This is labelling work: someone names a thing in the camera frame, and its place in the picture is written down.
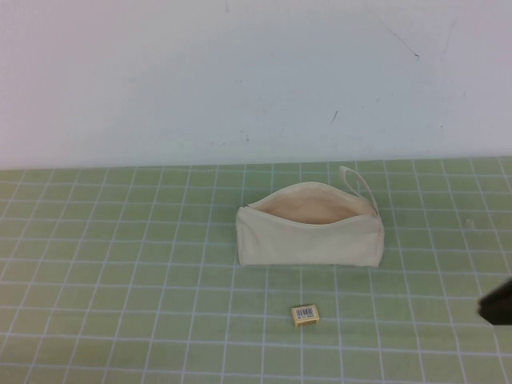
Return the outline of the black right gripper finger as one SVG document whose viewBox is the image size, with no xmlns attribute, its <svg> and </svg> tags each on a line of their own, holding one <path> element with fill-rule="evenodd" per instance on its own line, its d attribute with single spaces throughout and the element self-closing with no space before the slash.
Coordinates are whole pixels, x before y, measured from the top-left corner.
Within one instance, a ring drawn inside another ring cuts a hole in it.
<svg viewBox="0 0 512 384">
<path fill-rule="evenodd" d="M 511 296 L 511 279 L 508 279 L 500 286 L 493 289 L 491 292 L 484 295 L 478 302 L 480 306 L 484 306 L 487 304 L 500 302 L 506 298 Z"/>
<path fill-rule="evenodd" d="M 493 326 L 511 326 L 511 308 L 501 305 L 480 306 L 478 314 Z"/>
</svg>

